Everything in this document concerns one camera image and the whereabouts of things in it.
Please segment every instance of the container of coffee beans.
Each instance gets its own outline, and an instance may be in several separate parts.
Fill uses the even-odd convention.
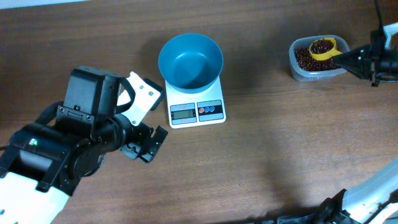
[[[308,48],[314,41],[325,37],[334,38],[340,52],[349,51],[347,42],[336,35],[321,35],[296,40],[289,49],[290,71],[294,79],[301,82],[317,81],[333,78],[346,72],[346,70],[333,65],[331,59],[316,61],[312,58]]]

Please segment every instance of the clear plastic container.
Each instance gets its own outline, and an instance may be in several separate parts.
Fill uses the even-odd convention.
[[[319,35],[319,36],[314,36],[314,37],[306,37],[306,38],[301,38],[293,42],[293,44],[290,46],[289,49],[289,58],[290,58],[290,70],[292,71],[292,75],[294,79],[300,82],[310,82],[310,81],[317,81],[317,80],[323,80],[327,78],[333,78],[336,75],[345,73],[346,70],[339,68],[339,69],[334,69],[334,70],[328,70],[328,71],[322,71],[322,72],[307,72],[303,69],[301,69],[297,63],[296,56],[294,55],[294,49],[299,48],[299,47],[310,47],[312,42],[322,39],[324,37],[332,37],[336,40],[337,44],[337,49],[340,52],[349,52],[349,47],[348,44],[345,40],[343,40],[341,37],[338,37],[336,35]]]

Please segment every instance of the yellow scoop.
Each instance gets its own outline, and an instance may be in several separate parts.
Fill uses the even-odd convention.
[[[315,54],[315,53],[311,52],[311,47],[312,47],[312,44],[313,44],[312,43],[310,48],[308,49],[310,51],[310,54],[311,54],[312,58],[314,58],[315,60],[328,60],[329,58],[332,58],[333,56],[342,54],[340,51],[337,50],[336,40],[334,38],[325,37],[325,38],[322,38],[322,39],[323,40],[330,40],[331,43],[333,44],[333,48],[331,50],[329,50],[328,52],[325,52],[325,53],[322,53],[322,54]]]

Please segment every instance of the scale label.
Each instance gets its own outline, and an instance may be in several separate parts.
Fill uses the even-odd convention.
[[[199,121],[213,121],[223,119],[223,105],[221,100],[198,102]]]
[[[170,107],[172,124],[187,124],[197,122],[197,115],[194,103],[173,105]]]

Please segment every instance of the table surface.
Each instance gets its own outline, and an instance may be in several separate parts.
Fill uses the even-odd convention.
[[[397,1],[383,1],[386,24]],[[0,144],[63,100],[88,65],[164,86],[157,57],[175,35],[221,47],[227,120],[170,128],[167,103],[145,123],[169,135],[154,161],[109,153],[54,223],[213,223],[272,218],[321,203],[398,155],[398,87],[349,73],[296,82],[288,49],[334,34],[351,49],[377,28],[373,1],[88,1],[0,11]]]

